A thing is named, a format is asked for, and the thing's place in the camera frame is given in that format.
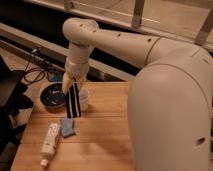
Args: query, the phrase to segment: cup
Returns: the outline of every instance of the cup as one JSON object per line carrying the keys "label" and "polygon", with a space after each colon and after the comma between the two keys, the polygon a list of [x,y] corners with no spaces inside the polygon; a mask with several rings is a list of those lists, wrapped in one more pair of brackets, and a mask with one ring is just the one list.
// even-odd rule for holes
{"label": "cup", "polygon": [[79,91],[79,103],[81,111],[86,111],[89,102],[89,90],[86,88],[81,88]]}

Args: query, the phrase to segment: wooden table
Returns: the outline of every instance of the wooden table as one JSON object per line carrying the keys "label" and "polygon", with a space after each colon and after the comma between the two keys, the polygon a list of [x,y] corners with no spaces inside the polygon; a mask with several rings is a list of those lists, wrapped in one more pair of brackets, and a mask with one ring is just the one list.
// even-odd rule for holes
{"label": "wooden table", "polygon": [[[85,87],[90,91],[89,108],[74,119],[76,136],[60,137],[56,155],[46,170],[133,171],[126,111],[128,83],[88,82]],[[12,171],[43,170],[40,151],[48,126],[66,116],[65,108],[48,112],[39,96],[38,93]]]}

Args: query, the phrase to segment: black cable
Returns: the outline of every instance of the black cable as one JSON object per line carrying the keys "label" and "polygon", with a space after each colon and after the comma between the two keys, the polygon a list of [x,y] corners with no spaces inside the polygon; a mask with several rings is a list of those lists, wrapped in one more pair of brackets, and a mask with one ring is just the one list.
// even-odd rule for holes
{"label": "black cable", "polygon": [[[34,63],[36,62],[36,59],[35,59],[36,54],[38,54],[38,51],[35,51],[35,49],[30,52],[27,65],[24,70],[25,71],[24,80],[27,82],[27,85],[39,82],[44,78],[47,78],[48,81],[50,81],[50,76],[49,76],[50,72],[58,71],[57,69],[53,69],[51,66],[49,66],[48,62],[46,60],[39,61],[38,62],[39,67],[34,67],[31,69],[28,69],[32,58],[33,58]],[[29,76],[29,74],[33,74],[35,72],[38,72],[38,74],[32,80],[29,80],[27,78],[27,76]]]}

